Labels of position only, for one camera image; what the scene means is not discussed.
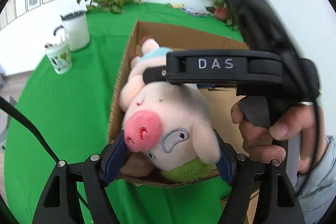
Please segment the person's right hand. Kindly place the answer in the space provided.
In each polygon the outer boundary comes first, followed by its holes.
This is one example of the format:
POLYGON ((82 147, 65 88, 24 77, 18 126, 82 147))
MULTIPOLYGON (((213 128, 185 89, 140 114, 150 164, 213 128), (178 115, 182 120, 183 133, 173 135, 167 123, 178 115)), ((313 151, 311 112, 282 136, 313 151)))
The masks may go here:
POLYGON ((234 104, 231 108, 231 119, 234 124, 239 125, 244 151, 249 153, 251 159, 259 162, 270 162, 272 159, 283 161, 286 156, 285 150, 273 145, 272 141, 285 141, 301 134, 298 172, 306 174, 311 166, 318 165, 327 149, 324 115, 321 108, 318 110, 320 132, 316 158, 313 157, 316 126, 312 106, 299 105, 290 108, 269 129, 257 127, 247 121, 238 104, 234 104))

